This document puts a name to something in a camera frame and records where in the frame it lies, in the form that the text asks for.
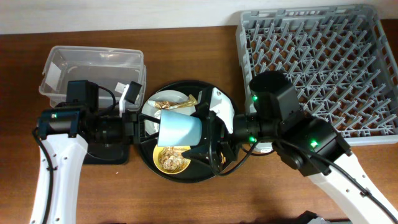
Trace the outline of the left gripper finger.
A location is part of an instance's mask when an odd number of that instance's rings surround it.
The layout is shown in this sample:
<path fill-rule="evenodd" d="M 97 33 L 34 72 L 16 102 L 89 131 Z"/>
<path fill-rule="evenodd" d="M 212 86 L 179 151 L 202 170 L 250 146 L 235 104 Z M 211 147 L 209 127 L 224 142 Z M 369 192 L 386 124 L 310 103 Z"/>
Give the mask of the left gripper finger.
<path fill-rule="evenodd" d="M 159 133 L 154 133 L 149 136 L 146 136 L 145 134 L 140 134 L 139 137 L 137 138 L 137 144 L 142 144 L 142 143 L 145 143 L 152 139 L 156 139 L 158 137 L 159 137 Z"/>
<path fill-rule="evenodd" d="M 159 118 L 155 118 L 155 117 L 152 117 L 152 116 L 149 116 L 149 115 L 146 115 L 146 114 L 139 114 L 138 115 L 138 119 L 139 119 L 139 121 L 141 122 L 144 122 L 145 120 L 148 120 L 148 121 L 151 121 L 151 122 L 154 122 L 154 123 L 160 123 L 160 119 Z"/>

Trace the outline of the gold snack wrapper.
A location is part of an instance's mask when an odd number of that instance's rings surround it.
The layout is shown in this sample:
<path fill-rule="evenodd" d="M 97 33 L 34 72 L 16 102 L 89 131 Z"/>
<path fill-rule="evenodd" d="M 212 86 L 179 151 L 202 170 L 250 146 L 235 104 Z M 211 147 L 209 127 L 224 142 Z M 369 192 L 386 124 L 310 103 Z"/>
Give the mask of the gold snack wrapper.
<path fill-rule="evenodd" d="M 193 95 L 188 96 L 188 100 L 183 101 L 181 103 L 171 102 L 171 101 L 154 101 L 154 108 L 161 110 L 174 110 L 179 108 L 187 108 L 191 106 L 195 106 L 197 104 L 197 100 Z"/>

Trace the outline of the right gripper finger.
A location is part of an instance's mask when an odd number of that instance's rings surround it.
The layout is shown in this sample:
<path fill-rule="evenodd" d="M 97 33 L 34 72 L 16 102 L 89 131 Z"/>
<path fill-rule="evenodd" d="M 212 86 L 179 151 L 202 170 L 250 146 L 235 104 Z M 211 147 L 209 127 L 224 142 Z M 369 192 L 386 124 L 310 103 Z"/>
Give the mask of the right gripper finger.
<path fill-rule="evenodd" d="M 198 104 L 195 106 L 196 111 L 191 116 L 199 118 L 200 120 L 208 117 L 208 104 Z"/>
<path fill-rule="evenodd" d="M 209 162 L 211 159 L 211 146 L 209 144 L 204 144 L 201 146 L 193 147 L 182 153 L 182 156 L 186 159 Z"/>

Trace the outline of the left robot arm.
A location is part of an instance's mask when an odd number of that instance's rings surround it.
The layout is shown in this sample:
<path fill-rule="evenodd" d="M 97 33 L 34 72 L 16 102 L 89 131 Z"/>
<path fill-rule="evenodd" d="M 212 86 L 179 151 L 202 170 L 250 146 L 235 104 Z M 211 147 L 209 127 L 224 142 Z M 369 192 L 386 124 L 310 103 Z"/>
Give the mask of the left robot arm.
<path fill-rule="evenodd" d="M 66 100 L 38 118 L 32 135 L 40 168 L 31 223 L 75 223 L 83 164 L 123 164 L 130 146 L 158 137 L 145 135 L 144 122 L 160 120 L 126 110 L 122 100 L 99 109 L 100 89 L 88 80 L 70 81 Z"/>

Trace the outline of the blue cup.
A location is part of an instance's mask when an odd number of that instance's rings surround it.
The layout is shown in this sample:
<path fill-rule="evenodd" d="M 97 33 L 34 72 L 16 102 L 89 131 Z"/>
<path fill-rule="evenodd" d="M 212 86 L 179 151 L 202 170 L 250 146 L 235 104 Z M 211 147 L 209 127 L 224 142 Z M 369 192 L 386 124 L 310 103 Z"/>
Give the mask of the blue cup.
<path fill-rule="evenodd" d="M 199 118 L 162 110 L 158 146 L 196 146 L 201 140 L 201 132 Z"/>

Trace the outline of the yellow bowl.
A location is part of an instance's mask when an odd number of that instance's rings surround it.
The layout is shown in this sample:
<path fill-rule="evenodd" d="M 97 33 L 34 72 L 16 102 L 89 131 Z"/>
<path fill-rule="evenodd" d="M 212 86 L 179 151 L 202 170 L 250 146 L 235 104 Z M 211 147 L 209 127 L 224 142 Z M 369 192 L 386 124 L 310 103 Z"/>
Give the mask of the yellow bowl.
<path fill-rule="evenodd" d="M 184 149 L 189 150 L 190 146 L 167 146 L 167 147 L 182 147 Z M 174 175 L 174 174 L 178 174 L 181 173 L 182 171 L 184 171 L 190 164 L 190 159 L 189 159 L 189 163 L 188 165 L 183 168 L 182 170 L 178 171 L 178 172 L 167 172 L 166 170 L 163 170 L 163 168 L 161 167 L 160 163 L 159 163 L 159 154 L 161 152 L 161 150 L 163 150 L 164 147 L 160 147 L 158 145 L 155 146 L 154 151 L 153 151 L 153 161 L 155 163 L 156 168 L 158 168 L 158 170 L 160 170 L 161 172 L 165 173 L 165 174 L 170 174 L 170 175 Z"/>

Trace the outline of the food scraps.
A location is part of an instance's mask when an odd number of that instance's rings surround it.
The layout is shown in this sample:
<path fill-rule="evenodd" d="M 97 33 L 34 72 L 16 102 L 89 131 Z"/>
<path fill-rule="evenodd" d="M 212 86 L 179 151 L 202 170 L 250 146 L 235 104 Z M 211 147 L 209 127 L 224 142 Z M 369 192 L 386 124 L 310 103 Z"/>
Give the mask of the food scraps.
<path fill-rule="evenodd" d="M 186 149 L 182 147 L 164 147 L 159 154 L 159 163 L 167 172 L 178 172 L 185 168 L 189 160 L 182 156 Z"/>

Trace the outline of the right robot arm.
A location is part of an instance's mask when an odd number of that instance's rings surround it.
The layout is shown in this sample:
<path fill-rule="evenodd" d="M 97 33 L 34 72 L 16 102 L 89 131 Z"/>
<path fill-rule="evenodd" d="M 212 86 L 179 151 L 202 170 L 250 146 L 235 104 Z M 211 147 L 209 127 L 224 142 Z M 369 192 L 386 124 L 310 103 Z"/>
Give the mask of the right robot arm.
<path fill-rule="evenodd" d="M 185 158 L 225 176 L 222 161 L 235 160 L 239 145 L 250 143 L 250 156 L 260 141 L 270 141 L 281 161 L 322 189 L 352 223 L 397 223 L 397 210 L 368 179 L 349 144 L 330 123 L 303 112 L 283 73 L 260 73 L 249 89 L 256 112 L 236 115 L 232 131 L 209 103 L 199 105 L 201 141 L 183 153 Z"/>

